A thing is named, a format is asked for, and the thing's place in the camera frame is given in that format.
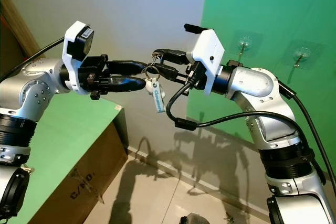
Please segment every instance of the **green screen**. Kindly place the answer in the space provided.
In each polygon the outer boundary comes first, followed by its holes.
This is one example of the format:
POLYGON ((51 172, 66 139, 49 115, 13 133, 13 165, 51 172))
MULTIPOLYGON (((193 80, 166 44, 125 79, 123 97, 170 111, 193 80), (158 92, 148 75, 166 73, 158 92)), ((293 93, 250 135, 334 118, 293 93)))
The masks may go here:
MULTIPOLYGON (((336 112, 336 0, 205 0, 202 26, 213 28, 229 59, 244 66, 271 71, 297 92, 310 113, 336 169, 333 116, 336 112), (239 57, 244 37, 248 47, 239 57), (294 68, 303 52, 300 67, 294 68)), ((289 103, 299 125, 306 132, 317 160, 325 169, 309 127, 293 101, 289 103)), ((240 108, 224 96, 192 90, 187 115, 209 121, 238 113, 240 108)), ((244 119, 215 126, 251 141, 244 119)))

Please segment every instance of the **baseboard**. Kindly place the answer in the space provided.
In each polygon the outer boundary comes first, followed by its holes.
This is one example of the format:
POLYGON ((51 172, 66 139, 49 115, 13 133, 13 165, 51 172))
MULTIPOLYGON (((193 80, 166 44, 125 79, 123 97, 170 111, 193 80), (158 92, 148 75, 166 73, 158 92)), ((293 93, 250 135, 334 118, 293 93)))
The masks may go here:
POLYGON ((262 219, 266 222, 269 222, 268 211, 261 209, 260 207, 257 207, 251 204, 250 202, 246 202, 243 199, 237 198, 228 192, 224 192, 223 190, 220 190, 218 187, 215 187, 203 180, 196 181, 195 178, 192 177, 190 174, 183 171, 179 171, 170 164, 167 164, 162 161, 153 162, 151 161, 150 158, 147 158, 148 154, 138 151, 135 148, 129 146, 127 149, 129 151, 128 154, 130 156, 139 159, 143 162, 146 162, 149 165, 154 166, 157 169, 162 170, 173 177, 179 178, 181 181, 186 182, 194 186, 195 188, 200 189, 205 193, 212 195, 213 197, 218 198, 224 201, 225 203, 228 203, 238 208, 241 211, 244 211, 250 215, 258 217, 259 219, 262 219))

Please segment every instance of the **cardboard box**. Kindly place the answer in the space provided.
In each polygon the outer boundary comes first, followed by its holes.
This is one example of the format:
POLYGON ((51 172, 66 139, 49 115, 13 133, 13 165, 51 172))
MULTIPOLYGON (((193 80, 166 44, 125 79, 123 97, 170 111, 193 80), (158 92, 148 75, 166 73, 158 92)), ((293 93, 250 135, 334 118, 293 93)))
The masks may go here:
POLYGON ((126 160, 126 152, 111 123, 35 213, 29 224, 82 224, 98 201, 94 195, 95 190, 102 195, 126 160), (74 169, 88 183, 71 177, 74 169))

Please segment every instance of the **tiled floor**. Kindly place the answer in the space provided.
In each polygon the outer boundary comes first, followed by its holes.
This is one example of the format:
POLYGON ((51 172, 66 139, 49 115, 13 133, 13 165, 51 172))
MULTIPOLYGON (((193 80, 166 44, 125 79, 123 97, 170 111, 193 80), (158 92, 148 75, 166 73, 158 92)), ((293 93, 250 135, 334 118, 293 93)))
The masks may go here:
POLYGON ((189 184, 129 157, 84 224, 179 224, 196 212, 210 224, 266 224, 189 184))

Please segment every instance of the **white tag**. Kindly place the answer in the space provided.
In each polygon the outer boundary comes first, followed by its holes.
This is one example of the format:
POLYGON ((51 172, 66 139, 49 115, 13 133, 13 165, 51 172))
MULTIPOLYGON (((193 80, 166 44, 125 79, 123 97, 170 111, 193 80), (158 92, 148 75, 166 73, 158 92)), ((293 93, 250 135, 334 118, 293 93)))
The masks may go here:
POLYGON ((152 78, 152 90, 153 90, 153 98, 154 98, 154 103, 155 103, 155 107, 156 107, 156 111, 157 112, 164 112, 165 108, 164 108, 164 104, 162 101, 162 95, 161 95, 161 88, 160 88, 160 84, 157 81, 156 78, 152 78))

